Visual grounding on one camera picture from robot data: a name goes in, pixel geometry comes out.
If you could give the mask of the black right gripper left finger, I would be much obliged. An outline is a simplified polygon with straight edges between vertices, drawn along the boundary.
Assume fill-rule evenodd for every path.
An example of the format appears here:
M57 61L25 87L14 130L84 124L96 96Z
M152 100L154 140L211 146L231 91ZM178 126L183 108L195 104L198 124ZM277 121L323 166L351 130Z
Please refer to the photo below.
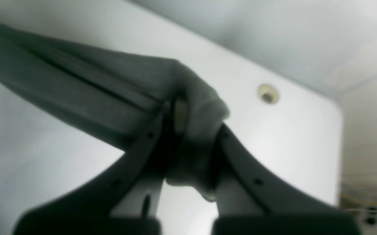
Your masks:
M161 235L156 218L169 155L172 104L104 172L78 189L25 213L15 235Z

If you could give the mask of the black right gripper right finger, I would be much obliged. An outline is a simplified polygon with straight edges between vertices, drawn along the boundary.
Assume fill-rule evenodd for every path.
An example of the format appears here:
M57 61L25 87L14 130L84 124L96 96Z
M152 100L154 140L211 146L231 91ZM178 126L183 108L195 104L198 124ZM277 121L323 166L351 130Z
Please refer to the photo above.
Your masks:
M286 183L264 167L228 126L213 150L214 235L359 235L347 213Z

